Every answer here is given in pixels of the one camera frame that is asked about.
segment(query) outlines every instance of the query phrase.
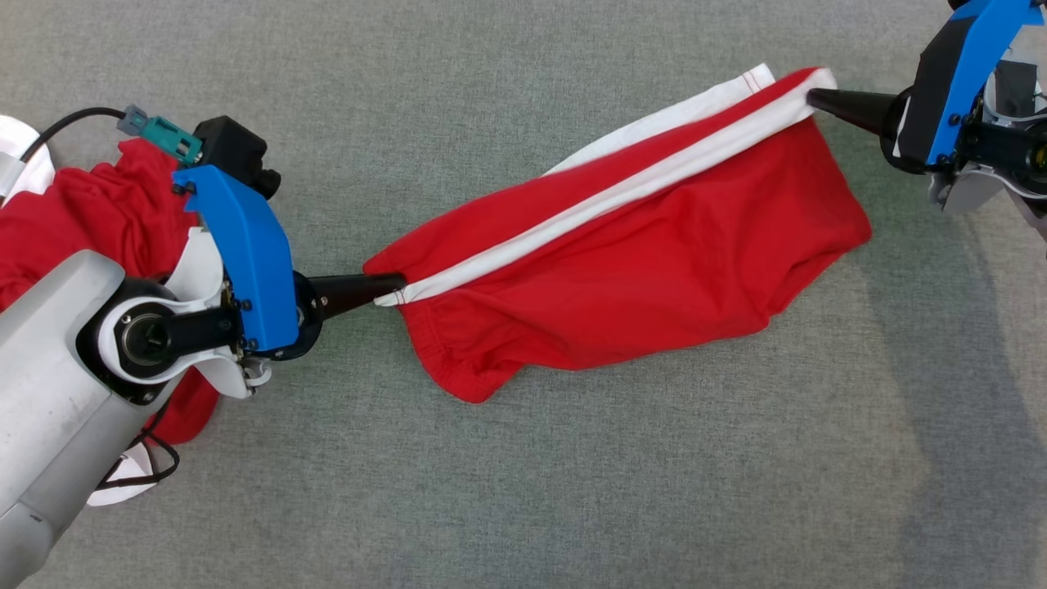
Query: gray fabric surface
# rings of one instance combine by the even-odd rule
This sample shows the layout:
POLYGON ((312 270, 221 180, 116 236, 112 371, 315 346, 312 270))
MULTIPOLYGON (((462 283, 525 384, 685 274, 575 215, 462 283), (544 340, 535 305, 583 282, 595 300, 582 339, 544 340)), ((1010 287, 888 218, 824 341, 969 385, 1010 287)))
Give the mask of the gray fabric surface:
MULTIPOLYGON (((269 141, 306 272, 766 61, 897 91, 944 0, 7 2, 0 112, 134 101, 269 141)), ((177 476, 89 509, 27 587, 1047 586, 1045 246, 1008 201, 938 213, 820 118, 875 230, 765 333, 490 403, 398 315, 330 325, 177 476)), ((116 155, 111 121, 53 143, 116 155)))

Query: red garment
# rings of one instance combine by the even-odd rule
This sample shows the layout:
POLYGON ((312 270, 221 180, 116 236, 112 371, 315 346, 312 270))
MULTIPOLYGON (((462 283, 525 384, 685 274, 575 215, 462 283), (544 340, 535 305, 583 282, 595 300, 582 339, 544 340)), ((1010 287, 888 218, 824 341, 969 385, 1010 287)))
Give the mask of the red garment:
POLYGON ((834 83, 797 72, 433 219, 365 264, 409 282, 378 303, 399 304, 426 371, 471 403, 529 364, 580 370, 760 332, 871 236, 809 118, 804 95, 818 84, 834 83), (691 163, 697 173, 586 217, 608 194, 668 182, 691 163))
MULTIPOLYGON (((116 165, 90 172, 66 167, 43 195, 22 192, 0 208, 0 311, 47 272, 82 249, 115 259, 129 275, 170 274, 196 217, 171 192, 174 158, 144 139, 124 141, 116 165)), ((196 437, 218 393, 195 369, 174 395, 157 437, 181 444, 196 437)))

